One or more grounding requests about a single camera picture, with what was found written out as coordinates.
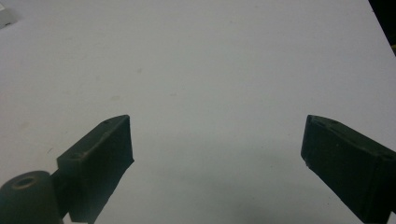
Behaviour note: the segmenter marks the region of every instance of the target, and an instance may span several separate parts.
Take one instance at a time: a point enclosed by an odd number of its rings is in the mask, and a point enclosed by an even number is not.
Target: white backdrop
[[[360,223],[300,150],[308,114],[396,148],[368,1],[2,3],[18,21],[0,30],[1,184],[129,114],[135,163],[98,224]]]

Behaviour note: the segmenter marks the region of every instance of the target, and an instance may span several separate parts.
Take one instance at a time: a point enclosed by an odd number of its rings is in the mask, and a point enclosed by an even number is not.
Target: cylindrical knob
[[[1,224],[59,224],[59,221],[49,173],[34,171],[19,175],[0,188]]]

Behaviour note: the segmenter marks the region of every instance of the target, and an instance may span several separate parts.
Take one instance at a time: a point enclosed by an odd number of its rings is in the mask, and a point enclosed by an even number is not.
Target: white surface
[[[16,1],[0,31],[0,182],[104,119],[133,164],[97,223],[360,223],[300,157],[306,115],[396,148],[368,1]]]

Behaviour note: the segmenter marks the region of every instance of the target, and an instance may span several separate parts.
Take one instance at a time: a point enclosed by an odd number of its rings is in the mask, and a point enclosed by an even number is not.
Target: white table surface
[[[396,149],[396,61],[367,0],[2,4],[0,183],[131,116],[135,163],[97,224],[360,223],[301,159],[306,115]]]

